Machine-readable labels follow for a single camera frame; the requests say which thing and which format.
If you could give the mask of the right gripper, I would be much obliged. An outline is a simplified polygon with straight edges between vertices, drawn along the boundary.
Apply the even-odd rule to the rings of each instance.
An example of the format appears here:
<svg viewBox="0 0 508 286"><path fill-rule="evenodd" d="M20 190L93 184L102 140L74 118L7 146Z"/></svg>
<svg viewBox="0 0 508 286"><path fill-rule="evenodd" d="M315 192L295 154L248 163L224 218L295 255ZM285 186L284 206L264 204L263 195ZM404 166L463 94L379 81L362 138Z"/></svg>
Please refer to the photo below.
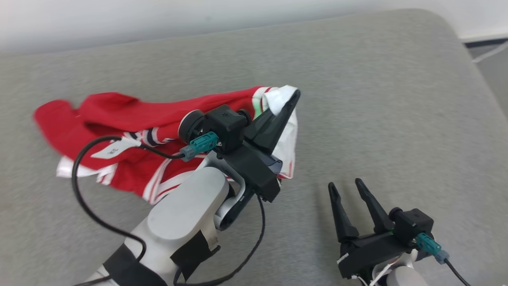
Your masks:
<svg viewBox="0 0 508 286"><path fill-rule="evenodd" d="M415 239L408 243L401 242L392 232L395 224L368 189L361 178L355 179L355 185L361 199L365 201L372 221L374 233L381 235L359 236L356 227L352 226L342 205L341 196L333 182L328 183L329 197L334 217L338 242L341 243L341 256L338 270L341 277L351 279L352 275L359 274L366 277L374 266L389 259L409 253L415 248Z"/></svg>

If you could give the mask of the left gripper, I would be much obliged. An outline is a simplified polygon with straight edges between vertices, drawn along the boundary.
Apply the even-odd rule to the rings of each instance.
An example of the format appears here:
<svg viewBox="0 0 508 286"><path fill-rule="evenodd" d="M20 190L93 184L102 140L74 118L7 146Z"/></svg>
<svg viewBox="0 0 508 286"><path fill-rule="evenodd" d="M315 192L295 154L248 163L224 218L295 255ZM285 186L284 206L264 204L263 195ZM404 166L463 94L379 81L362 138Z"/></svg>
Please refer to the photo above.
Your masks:
<svg viewBox="0 0 508 286"><path fill-rule="evenodd" d="M244 129L244 140L240 147L227 154L218 153L232 170L244 179L246 186L272 203L281 191L278 175L283 161L262 151L274 152L281 134L300 99L300 91L284 90L284 105L277 115L266 110Z"/></svg>

